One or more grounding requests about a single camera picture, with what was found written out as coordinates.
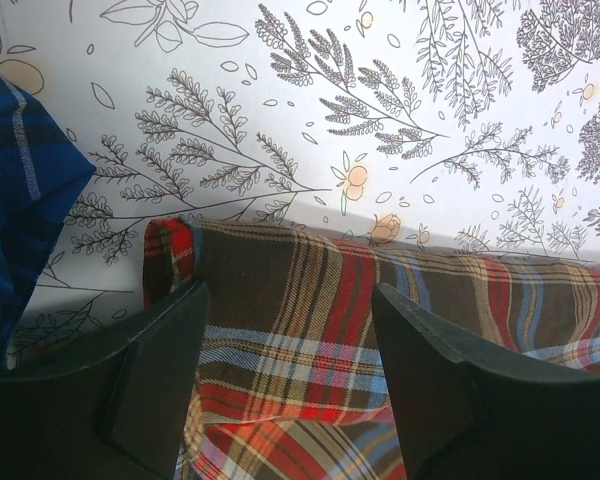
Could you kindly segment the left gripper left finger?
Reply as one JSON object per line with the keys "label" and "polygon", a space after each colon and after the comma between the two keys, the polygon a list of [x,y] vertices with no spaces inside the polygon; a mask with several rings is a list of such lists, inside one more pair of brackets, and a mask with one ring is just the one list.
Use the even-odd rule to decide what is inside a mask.
{"label": "left gripper left finger", "polygon": [[209,307],[190,282],[0,372],[0,479],[170,479]]}

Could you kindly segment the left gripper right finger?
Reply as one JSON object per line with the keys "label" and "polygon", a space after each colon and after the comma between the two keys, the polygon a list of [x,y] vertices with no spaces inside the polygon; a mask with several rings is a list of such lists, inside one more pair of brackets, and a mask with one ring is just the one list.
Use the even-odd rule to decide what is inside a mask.
{"label": "left gripper right finger", "polygon": [[600,479],[600,374],[513,352],[377,285],[372,317],[411,479]]}

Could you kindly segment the red plaid long sleeve shirt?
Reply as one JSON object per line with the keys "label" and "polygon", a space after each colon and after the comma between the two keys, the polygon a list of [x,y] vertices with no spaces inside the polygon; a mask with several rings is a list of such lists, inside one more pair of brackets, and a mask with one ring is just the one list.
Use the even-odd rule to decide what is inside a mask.
{"label": "red plaid long sleeve shirt", "polygon": [[375,285],[511,350],[600,373],[600,271],[374,248],[262,223],[157,219],[146,305],[193,279],[210,306],[179,479],[402,479]]}

